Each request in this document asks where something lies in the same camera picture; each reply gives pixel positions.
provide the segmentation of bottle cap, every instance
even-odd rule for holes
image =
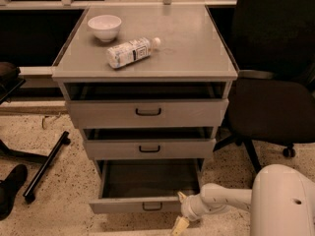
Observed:
[[[158,37],[155,37],[153,39],[153,48],[158,48],[160,46],[160,39]]]

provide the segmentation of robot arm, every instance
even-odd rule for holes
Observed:
[[[172,235],[179,235],[189,226],[189,221],[200,219],[204,214],[237,207],[251,213],[251,236],[315,236],[315,185],[287,166],[263,168],[253,190],[207,184],[195,196],[179,193],[179,200],[183,216],[177,218]]]
[[[200,219],[204,214],[215,214],[228,211],[229,207],[250,210],[251,190],[227,189],[216,184],[206,184],[200,194],[181,196],[181,212],[190,221]]]

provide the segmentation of speckled floor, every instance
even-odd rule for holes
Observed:
[[[63,131],[70,133],[71,143],[64,146],[35,190],[36,200],[28,205],[22,194],[39,166],[25,163],[27,183],[18,193],[12,213],[0,221],[0,235],[169,235],[178,213],[92,213],[89,200],[98,195],[99,177],[88,160],[79,131],[69,116],[46,118],[42,128],[40,115],[0,116],[0,139],[9,147],[48,154]],[[315,181],[315,144],[296,146],[295,158],[282,156],[282,147],[255,143],[263,164],[289,165]],[[0,179],[4,179],[19,162],[0,158]],[[231,145],[207,159],[202,183],[215,182],[228,188],[249,188],[253,169],[244,147]],[[191,224],[183,235],[249,235],[249,214],[232,208],[218,215],[206,215]]]

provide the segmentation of drawer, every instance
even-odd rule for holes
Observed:
[[[177,192],[200,191],[197,160],[113,160],[103,164],[94,213],[180,212]]]
[[[89,159],[209,158],[212,128],[85,129]]]
[[[67,98],[76,101],[223,98],[227,88],[229,88],[227,82],[169,82],[165,79],[159,82],[139,80],[64,84]]]
[[[217,127],[227,105],[227,99],[67,102],[76,128]]]

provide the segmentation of drawer cabinet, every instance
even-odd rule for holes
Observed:
[[[180,211],[199,193],[229,83],[66,83],[71,119],[101,178],[94,213]]]
[[[122,19],[112,42],[88,28],[102,14]],[[161,47],[113,70],[105,50],[139,36],[158,36]],[[101,179],[92,210],[180,211],[177,192],[200,191],[201,162],[212,156],[237,77],[205,6],[91,6],[62,54],[53,79]]]

